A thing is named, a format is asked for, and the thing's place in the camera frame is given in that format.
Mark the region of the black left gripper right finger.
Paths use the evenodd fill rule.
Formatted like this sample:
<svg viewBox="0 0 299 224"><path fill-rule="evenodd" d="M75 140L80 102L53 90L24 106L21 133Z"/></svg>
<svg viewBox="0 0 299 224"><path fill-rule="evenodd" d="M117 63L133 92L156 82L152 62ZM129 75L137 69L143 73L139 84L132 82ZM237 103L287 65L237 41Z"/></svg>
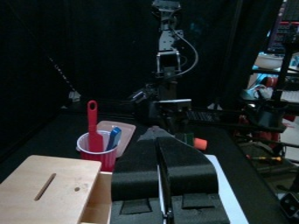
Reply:
<svg viewBox="0 0 299 224"><path fill-rule="evenodd" d="M157 127L153 142L167 224L229 224L211 161Z"/></svg>

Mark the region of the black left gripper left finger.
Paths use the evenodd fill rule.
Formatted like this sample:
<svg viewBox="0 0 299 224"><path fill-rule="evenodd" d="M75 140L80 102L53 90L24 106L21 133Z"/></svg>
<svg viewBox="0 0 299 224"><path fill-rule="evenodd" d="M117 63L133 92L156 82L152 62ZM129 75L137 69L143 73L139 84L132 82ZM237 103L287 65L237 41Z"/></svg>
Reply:
<svg viewBox="0 0 299 224"><path fill-rule="evenodd" d="M111 184L111 224L164 224L159 199L153 126L116 161Z"/></svg>

